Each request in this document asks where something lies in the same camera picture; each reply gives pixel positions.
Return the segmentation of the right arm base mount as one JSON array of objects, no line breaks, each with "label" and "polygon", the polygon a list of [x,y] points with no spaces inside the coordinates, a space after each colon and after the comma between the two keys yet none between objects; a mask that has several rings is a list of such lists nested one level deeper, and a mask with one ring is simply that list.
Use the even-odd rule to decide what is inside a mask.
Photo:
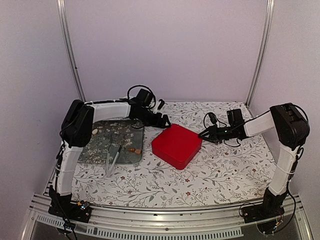
[{"label": "right arm base mount", "polygon": [[283,215],[285,213],[283,202],[287,194],[288,192],[285,191],[281,195],[273,195],[267,188],[262,203],[250,204],[241,208],[240,214],[244,222],[251,223]]}]

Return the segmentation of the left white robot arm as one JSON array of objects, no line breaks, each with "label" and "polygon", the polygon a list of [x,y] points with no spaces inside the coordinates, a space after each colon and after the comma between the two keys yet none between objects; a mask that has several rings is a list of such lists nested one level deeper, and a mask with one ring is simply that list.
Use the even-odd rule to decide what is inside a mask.
[{"label": "left white robot arm", "polygon": [[156,100],[151,90],[141,88],[135,97],[129,95],[117,100],[74,100],[62,122],[59,132],[60,150],[57,154],[55,179],[49,188],[49,196],[72,195],[72,181],[83,148],[90,142],[93,124],[109,119],[139,120],[145,127],[165,129],[171,126],[169,117],[160,113],[163,99]]}]

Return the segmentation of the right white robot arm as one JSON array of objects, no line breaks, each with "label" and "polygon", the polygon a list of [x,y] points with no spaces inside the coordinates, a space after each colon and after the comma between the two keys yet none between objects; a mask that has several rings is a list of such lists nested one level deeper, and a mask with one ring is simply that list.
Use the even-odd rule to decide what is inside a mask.
[{"label": "right white robot arm", "polygon": [[278,210],[276,201],[283,200],[289,193],[289,182],[295,174],[298,161],[304,152],[304,144],[310,135],[310,123],[302,107],[288,102],[274,105],[266,112],[249,120],[244,120],[242,110],[232,109],[227,113],[228,123],[221,127],[213,112],[206,114],[211,120],[198,137],[214,144],[225,140],[242,141],[274,129],[279,142],[279,155],[275,172],[264,193],[264,203],[258,213],[269,218]]}]

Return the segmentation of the red box lid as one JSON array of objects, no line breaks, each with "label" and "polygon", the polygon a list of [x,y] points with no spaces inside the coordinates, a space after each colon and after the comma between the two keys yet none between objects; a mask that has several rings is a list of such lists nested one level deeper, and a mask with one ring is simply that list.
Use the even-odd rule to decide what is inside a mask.
[{"label": "red box lid", "polygon": [[202,145],[202,139],[198,137],[197,133],[178,124],[172,124],[171,127],[165,129],[151,142],[151,147],[170,145]]}]

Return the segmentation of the red chocolate box base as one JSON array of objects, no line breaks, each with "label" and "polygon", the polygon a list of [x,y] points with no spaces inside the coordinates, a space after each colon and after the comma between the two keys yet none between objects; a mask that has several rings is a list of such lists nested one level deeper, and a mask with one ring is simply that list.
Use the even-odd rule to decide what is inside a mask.
[{"label": "red chocolate box base", "polygon": [[177,170],[183,170],[200,149],[200,144],[153,146],[152,153]]}]

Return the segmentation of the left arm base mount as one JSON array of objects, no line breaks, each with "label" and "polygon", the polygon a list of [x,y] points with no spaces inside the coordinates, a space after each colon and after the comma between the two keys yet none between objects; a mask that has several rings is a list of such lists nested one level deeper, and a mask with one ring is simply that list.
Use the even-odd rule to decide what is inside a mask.
[{"label": "left arm base mount", "polygon": [[80,201],[72,203],[72,194],[60,196],[55,191],[49,193],[51,204],[48,213],[54,216],[64,218],[66,220],[74,220],[77,222],[88,223],[92,214],[90,203]]}]

